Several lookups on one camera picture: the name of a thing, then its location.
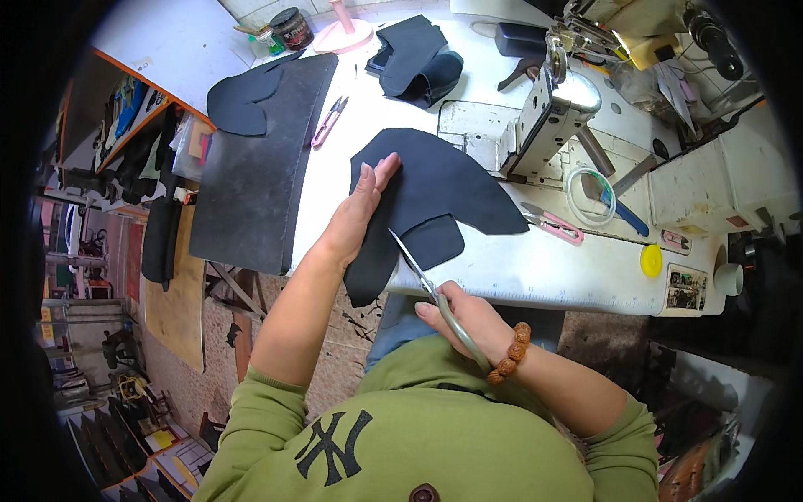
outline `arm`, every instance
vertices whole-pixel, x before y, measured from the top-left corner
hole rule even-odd
[[[356,257],[381,192],[401,162],[363,164],[354,193],[290,278],[259,330],[245,380],[234,390],[218,453],[193,500],[236,499],[241,478],[304,428],[312,380],[329,313],[346,267]]]
[[[513,342],[510,326],[488,302],[467,295],[453,281],[438,291],[446,295],[454,316],[496,367]],[[419,302],[415,310],[455,349],[471,357],[437,307]],[[644,405],[596,371],[532,344],[511,378],[538,396],[574,434],[585,438],[589,445],[585,467],[594,481],[595,500],[655,499],[655,425]]]
[[[396,153],[376,169],[363,164],[354,193],[337,208],[259,330],[251,365],[260,373],[296,386],[309,385],[343,274],[360,252],[381,192],[400,164]]]

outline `green shirt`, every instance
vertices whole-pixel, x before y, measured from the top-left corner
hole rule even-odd
[[[440,500],[657,498],[644,405],[628,395],[616,423],[586,439],[584,465],[534,396],[490,386],[440,335],[388,354],[353,398],[306,427],[305,391],[250,367],[193,501],[408,500],[422,484]]]

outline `yellow round cap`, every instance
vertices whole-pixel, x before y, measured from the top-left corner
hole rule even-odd
[[[644,246],[644,249],[642,249],[642,272],[644,272],[644,275],[658,277],[661,275],[662,266],[661,247],[658,244]]]

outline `hand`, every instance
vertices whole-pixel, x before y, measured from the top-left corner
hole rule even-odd
[[[513,343],[513,329],[485,299],[466,294],[453,280],[446,281],[436,289],[446,295],[454,317],[463,325],[488,362],[496,367],[507,357],[507,348]],[[431,328],[438,330],[458,352],[466,357],[471,354],[458,340],[443,319],[438,307],[427,302],[415,304],[415,313]]]
[[[334,254],[344,270],[360,252],[368,221],[379,205],[381,193],[387,187],[388,180],[400,165],[402,160],[395,152],[379,161],[375,169],[364,163],[354,192],[337,207],[329,225],[320,236],[319,242]]]

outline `pink round base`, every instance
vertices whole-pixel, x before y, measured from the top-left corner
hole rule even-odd
[[[334,52],[343,54],[364,46],[373,36],[373,28],[362,19],[352,19],[354,33],[347,34],[340,21],[335,21],[325,27],[315,36],[312,48],[315,52]]]

